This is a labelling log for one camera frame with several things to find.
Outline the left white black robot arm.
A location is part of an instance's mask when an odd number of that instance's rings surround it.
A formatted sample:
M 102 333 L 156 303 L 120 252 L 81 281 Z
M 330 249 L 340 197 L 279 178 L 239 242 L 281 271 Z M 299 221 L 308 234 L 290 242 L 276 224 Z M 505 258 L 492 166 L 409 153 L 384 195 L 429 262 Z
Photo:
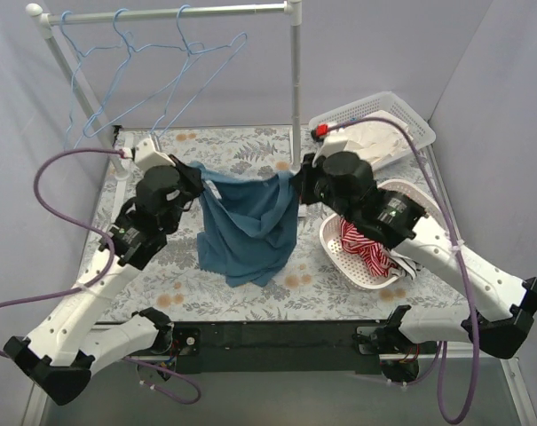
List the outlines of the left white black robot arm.
M 92 327 L 113 300 L 167 244 L 204 187 L 199 169 L 170 155 L 143 167 L 135 194 L 121 207 L 91 263 L 47 318 L 24 337 L 13 336 L 4 353 L 50 399 L 64 406 L 100 370 L 139 351 L 167 356 L 197 351 L 195 328 L 175 330 L 155 308 L 139 310 L 119 326 Z

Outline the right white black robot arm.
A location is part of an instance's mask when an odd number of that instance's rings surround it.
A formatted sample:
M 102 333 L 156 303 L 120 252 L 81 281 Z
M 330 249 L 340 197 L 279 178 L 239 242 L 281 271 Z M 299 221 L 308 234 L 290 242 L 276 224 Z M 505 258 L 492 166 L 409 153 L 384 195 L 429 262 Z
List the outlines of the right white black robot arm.
M 427 193 L 401 179 L 376 183 L 370 165 L 348 152 L 323 160 L 305 155 L 292 186 L 302 203 L 326 205 L 371 241 L 473 298 L 442 308 L 401 305 L 367 337 L 368 344 L 402 353 L 425 342 L 474 343 L 488 355 L 510 359 L 525 342 L 537 312 L 537 277 L 520 279 L 451 242 Z

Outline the blue tank top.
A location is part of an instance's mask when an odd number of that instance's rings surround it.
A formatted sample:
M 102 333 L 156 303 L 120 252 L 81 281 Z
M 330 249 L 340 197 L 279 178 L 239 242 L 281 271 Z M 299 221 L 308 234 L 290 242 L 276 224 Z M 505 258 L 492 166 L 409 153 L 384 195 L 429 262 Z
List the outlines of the blue tank top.
M 299 198 L 293 174 L 243 180 L 199 162 L 191 165 L 204 184 L 199 198 L 204 230 L 196 239 L 200 269 L 223 276 L 231 288 L 265 287 L 296 247 Z

